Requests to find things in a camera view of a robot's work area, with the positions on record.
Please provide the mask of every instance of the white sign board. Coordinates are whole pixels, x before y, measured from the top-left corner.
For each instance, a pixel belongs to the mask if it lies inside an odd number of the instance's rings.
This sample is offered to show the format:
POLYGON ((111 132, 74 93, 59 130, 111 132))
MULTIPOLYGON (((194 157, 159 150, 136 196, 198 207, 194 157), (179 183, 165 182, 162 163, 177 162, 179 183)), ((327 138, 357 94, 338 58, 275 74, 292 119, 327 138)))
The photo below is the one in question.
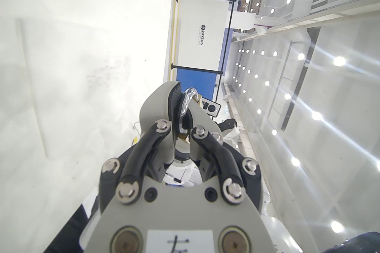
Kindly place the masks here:
POLYGON ((148 230, 146 253, 215 252, 212 230, 148 230))
POLYGON ((179 0, 178 66, 218 70, 228 1, 179 0))

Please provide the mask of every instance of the joyson logo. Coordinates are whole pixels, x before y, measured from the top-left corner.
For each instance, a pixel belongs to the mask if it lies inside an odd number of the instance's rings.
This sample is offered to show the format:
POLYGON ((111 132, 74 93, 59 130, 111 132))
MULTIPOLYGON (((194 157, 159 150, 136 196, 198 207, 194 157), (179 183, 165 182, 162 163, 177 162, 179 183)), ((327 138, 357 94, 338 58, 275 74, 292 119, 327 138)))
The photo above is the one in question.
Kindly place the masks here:
POLYGON ((198 45, 203 45, 203 42, 205 40, 205 30, 206 26, 204 24, 199 27, 198 45))

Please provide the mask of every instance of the black screw hole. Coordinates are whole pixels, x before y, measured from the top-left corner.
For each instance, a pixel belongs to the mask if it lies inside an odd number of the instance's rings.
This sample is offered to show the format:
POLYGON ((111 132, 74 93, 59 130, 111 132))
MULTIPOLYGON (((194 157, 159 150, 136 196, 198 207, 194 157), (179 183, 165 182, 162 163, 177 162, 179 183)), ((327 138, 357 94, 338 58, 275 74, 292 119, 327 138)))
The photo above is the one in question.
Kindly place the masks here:
POLYGON ((205 190, 205 198, 209 202, 215 202, 218 198, 218 193, 214 188, 209 187, 205 190))
POLYGON ((156 188, 148 188, 146 191, 145 191, 145 194, 144 194, 144 198, 147 202, 153 202, 154 200, 156 200, 157 198, 157 190, 156 188))

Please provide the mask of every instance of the white floor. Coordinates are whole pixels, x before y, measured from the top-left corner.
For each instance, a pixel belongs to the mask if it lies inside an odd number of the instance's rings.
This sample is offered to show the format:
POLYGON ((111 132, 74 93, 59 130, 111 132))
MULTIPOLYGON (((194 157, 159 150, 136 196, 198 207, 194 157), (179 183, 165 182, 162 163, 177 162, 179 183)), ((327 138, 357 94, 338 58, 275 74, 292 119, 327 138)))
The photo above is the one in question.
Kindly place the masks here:
POLYGON ((43 252, 136 136, 171 0, 0 0, 1 252, 43 252))

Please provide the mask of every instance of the white label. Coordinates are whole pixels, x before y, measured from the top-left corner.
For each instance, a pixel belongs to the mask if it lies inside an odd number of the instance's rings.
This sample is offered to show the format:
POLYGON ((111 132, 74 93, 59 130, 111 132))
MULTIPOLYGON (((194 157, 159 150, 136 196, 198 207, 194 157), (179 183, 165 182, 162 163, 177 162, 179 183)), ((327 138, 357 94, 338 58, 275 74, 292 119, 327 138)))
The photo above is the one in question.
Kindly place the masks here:
POLYGON ((212 230, 148 230, 146 253, 214 253, 212 230))

